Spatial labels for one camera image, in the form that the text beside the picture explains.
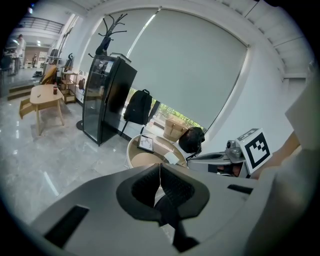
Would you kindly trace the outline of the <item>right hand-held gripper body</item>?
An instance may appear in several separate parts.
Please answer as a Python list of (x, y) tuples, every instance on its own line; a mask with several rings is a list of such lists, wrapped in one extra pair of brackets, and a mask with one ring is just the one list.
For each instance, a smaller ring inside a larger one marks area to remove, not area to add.
[(242, 164), (240, 175), (252, 175), (271, 157), (262, 128), (252, 128), (226, 144), (226, 154), (231, 163)]

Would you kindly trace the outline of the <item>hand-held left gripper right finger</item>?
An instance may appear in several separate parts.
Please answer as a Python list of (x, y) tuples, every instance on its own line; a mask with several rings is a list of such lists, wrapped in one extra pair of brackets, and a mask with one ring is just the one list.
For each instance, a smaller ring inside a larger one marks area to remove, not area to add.
[(265, 209), (272, 176), (224, 177), (170, 164), (160, 166), (161, 186), (174, 213), (176, 240), (162, 253), (267, 253)]

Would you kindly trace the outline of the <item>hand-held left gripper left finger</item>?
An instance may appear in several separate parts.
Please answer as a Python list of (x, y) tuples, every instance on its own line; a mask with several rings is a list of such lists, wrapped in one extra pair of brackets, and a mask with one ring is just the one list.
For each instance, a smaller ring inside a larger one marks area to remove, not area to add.
[(44, 210), (31, 223), (43, 237), (73, 208), (87, 209), (62, 247), (77, 256), (176, 256), (178, 250), (155, 221), (134, 219), (116, 197), (118, 186), (148, 165), (85, 182)]

